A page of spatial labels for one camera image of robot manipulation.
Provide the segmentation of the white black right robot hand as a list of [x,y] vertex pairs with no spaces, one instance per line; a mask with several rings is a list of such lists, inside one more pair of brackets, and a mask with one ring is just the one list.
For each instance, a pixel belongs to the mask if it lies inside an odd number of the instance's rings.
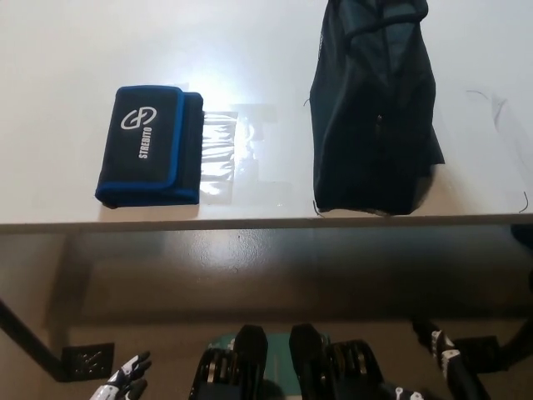
[[433,357],[454,399],[490,399],[473,368],[447,333],[427,319],[412,318],[418,342]]

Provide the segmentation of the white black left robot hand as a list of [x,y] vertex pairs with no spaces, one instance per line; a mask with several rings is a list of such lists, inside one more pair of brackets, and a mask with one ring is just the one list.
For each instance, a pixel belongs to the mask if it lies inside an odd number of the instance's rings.
[[149,352],[140,353],[125,362],[90,397],[91,400],[138,400],[147,388],[144,378],[152,365]]

